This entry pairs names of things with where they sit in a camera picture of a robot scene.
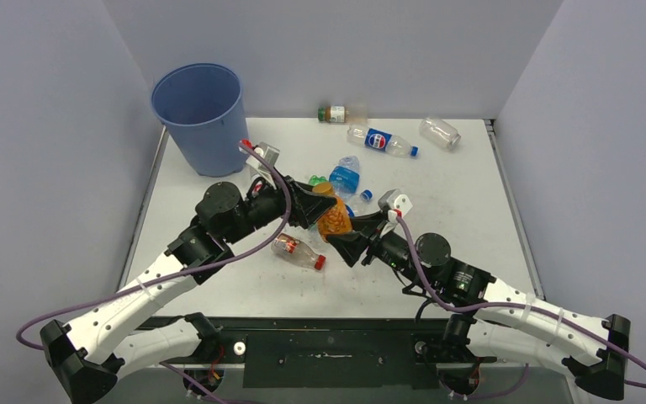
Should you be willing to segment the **Pepsi English label bottle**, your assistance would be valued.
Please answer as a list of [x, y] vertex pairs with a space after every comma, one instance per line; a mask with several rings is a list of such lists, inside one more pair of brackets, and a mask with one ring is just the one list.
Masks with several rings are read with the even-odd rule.
[[371, 212], [373, 208], [373, 194], [365, 189], [360, 194], [350, 196], [346, 201], [347, 212], [350, 217], [358, 217]]

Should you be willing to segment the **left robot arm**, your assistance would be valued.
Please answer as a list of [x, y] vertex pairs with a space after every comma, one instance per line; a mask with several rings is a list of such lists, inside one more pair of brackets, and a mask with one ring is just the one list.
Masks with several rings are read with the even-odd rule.
[[235, 262], [232, 244], [276, 219], [308, 228], [335, 204], [333, 197], [291, 177], [281, 185], [258, 178], [247, 195], [229, 182], [209, 186], [189, 227], [115, 299], [40, 329], [46, 361], [71, 402], [94, 403], [126, 375], [162, 361], [187, 356], [199, 363], [211, 360], [219, 332], [201, 313], [148, 332], [136, 328]]

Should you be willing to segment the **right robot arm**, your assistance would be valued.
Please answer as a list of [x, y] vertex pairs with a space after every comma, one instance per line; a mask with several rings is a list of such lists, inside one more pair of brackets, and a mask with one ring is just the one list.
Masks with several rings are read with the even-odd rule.
[[350, 267], [378, 259], [421, 288], [421, 296], [452, 312], [442, 337], [453, 360], [508, 358], [569, 377], [583, 391], [625, 397], [631, 322], [624, 316], [585, 316], [533, 293], [523, 293], [487, 271], [456, 259], [446, 238], [427, 232], [399, 235], [383, 212], [354, 219], [352, 232], [327, 241]]

